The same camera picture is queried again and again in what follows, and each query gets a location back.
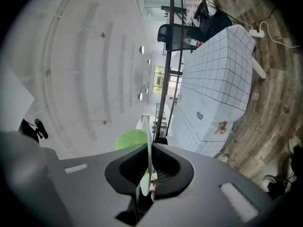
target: ceiling light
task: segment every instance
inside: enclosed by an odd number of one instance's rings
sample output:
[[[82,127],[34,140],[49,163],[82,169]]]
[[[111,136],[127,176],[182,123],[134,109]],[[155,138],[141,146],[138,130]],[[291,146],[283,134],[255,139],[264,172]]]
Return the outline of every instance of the ceiling light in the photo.
[[[140,101],[142,101],[142,97],[143,97],[142,93],[139,93],[139,94],[138,94],[138,99],[139,99]]]
[[[144,54],[144,46],[143,46],[143,45],[139,48],[139,52],[140,52],[141,54]]]

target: black office chair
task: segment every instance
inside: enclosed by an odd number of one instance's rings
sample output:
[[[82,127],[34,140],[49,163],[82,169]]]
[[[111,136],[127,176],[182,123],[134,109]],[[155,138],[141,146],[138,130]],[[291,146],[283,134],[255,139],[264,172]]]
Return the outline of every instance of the black office chair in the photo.
[[[200,39],[200,28],[183,26],[178,24],[172,25],[162,25],[158,31],[158,42],[164,42],[166,44],[165,49],[167,51],[180,51],[181,43],[183,44],[182,50],[195,50],[197,47],[189,45],[182,41],[182,38],[191,38],[195,40]]]

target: wooden floor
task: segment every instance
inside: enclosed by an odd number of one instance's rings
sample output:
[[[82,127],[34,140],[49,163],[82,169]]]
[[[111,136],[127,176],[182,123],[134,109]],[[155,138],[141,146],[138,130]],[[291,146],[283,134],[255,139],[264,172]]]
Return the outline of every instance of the wooden floor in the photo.
[[[252,25],[269,16],[275,7],[269,0],[216,0],[219,7]],[[273,39],[298,45],[287,29],[279,9],[270,19]],[[302,49],[288,49],[270,40],[266,25],[263,39],[256,40],[255,58],[267,74],[263,80],[254,71],[245,115],[233,127],[220,156],[228,164],[262,187],[265,175],[281,179],[281,164],[290,155],[288,140],[303,140]]]

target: white wall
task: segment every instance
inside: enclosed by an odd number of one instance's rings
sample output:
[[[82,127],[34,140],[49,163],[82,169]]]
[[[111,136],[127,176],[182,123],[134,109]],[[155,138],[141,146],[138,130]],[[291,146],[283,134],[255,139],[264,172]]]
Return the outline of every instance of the white wall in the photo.
[[[144,106],[143,114],[150,114],[150,115],[154,116],[156,114],[157,103],[161,102],[161,94],[153,93],[151,96],[152,96],[151,97],[151,102]],[[169,106],[167,105],[166,102],[167,102],[167,99],[165,100],[164,112],[165,112],[165,115],[168,119],[169,114],[170,114],[170,108],[169,108]]]
[[[174,96],[168,96],[168,95],[166,95],[165,103],[167,104],[167,106],[171,110],[173,99],[169,99],[170,97],[173,98]]]
[[[136,130],[140,130],[142,126],[142,122],[141,122],[141,118],[139,119],[137,126],[136,126]]]
[[[158,42],[157,37],[160,26],[166,24],[166,21],[158,21],[155,20],[153,17],[148,17],[148,15],[144,15],[143,18],[146,34],[151,43],[153,51],[155,51],[155,53],[162,54],[164,43]]]
[[[137,99],[152,54],[140,9],[134,0],[71,0],[61,14],[61,2],[33,0],[2,55],[35,98],[25,119],[44,123],[49,139],[41,146],[59,158],[112,151],[147,104],[147,95]]]
[[[180,55],[178,52],[175,52],[172,54],[171,59],[170,59],[170,67],[172,68],[178,68],[179,67],[179,59]],[[166,61],[166,55],[161,54],[155,54],[155,65],[158,66],[165,66],[165,61]]]

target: white sneaker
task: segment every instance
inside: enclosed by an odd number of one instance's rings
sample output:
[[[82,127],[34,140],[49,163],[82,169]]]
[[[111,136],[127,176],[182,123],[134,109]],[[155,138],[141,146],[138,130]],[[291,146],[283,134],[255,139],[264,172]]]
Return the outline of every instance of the white sneaker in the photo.
[[[264,188],[266,189],[266,191],[269,192],[268,185],[269,185],[270,183],[276,183],[276,180],[275,180],[275,178],[274,178],[273,176],[271,176],[271,175],[266,175],[266,176],[263,178],[262,183],[263,183],[263,186],[264,186]]]
[[[299,146],[302,147],[302,142],[300,141],[300,139],[298,137],[296,137],[295,135],[289,139],[289,149],[292,153],[294,153],[294,147],[295,146]]]

